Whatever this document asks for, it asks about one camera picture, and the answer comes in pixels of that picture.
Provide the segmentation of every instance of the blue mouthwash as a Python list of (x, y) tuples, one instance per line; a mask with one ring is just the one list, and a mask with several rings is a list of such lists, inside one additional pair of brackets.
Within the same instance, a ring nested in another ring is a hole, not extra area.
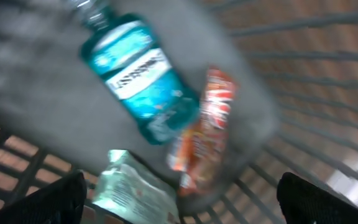
[(179, 79), (143, 18), (117, 17), (103, 0), (71, 2), (93, 30), (81, 58), (130, 112), (149, 143), (163, 144), (195, 121), (198, 97)]

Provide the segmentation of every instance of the white label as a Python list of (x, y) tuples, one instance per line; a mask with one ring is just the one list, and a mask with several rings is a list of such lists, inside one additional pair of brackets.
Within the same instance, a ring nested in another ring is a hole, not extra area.
[(180, 187), (188, 188), (190, 186), (190, 176), (183, 174), (180, 180)]
[(151, 130), (155, 139), (164, 142), (175, 135), (174, 130), (168, 127), (166, 120), (170, 119), (170, 117), (176, 113), (177, 112), (171, 108), (166, 113), (157, 115), (156, 118), (149, 123), (147, 127)]
[(171, 67), (161, 49), (152, 49), (107, 80), (106, 84), (120, 100), (128, 99), (147, 88)]
[(127, 24), (121, 25), (111, 31), (109, 31), (104, 37), (98, 42), (93, 51), (99, 50), (104, 46), (115, 41), (117, 38), (130, 31), (131, 29), (144, 25), (141, 21), (128, 22)]

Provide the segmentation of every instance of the bottle label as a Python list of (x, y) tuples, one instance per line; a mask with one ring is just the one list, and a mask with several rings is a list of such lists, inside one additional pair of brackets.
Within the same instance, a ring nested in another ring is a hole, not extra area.
[(190, 119), (192, 110), (195, 108), (198, 108), (198, 106), (194, 99), (181, 97), (169, 109), (156, 115), (147, 128), (153, 133), (156, 140), (167, 141), (187, 125), (187, 123), (180, 121), (183, 118)]
[(152, 49), (108, 79), (106, 84), (120, 100), (125, 100), (146, 89), (171, 67), (161, 49)]
[(117, 69), (153, 42), (149, 28), (141, 21), (129, 22), (108, 32), (93, 49), (91, 64), (102, 75)]

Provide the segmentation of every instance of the listerine bottle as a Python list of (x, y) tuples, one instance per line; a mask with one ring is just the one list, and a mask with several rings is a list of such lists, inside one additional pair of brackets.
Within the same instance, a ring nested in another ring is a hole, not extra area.
[(198, 97), (179, 79), (143, 18), (117, 17), (104, 0), (71, 3), (93, 30), (82, 59), (133, 115), (149, 143), (163, 144), (195, 121)]

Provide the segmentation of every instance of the wire basket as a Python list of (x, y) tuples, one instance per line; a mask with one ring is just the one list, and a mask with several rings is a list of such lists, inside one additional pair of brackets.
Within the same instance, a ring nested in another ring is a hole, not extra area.
[[(43, 17), (56, 10), (0, 4)], [(204, 6), (269, 86), (281, 126), (219, 201), (181, 222), (285, 223), (275, 193), (286, 171), (358, 207), (358, 1), (204, 0)], [(0, 40), (10, 38), (0, 33)], [(20, 40), (17, 47), (42, 46)], [(0, 208), (80, 168), (1, 129)], [(97, 174), (88, 175), (95, 184)], [(84, 216), (92, 218), (87, 205)]]

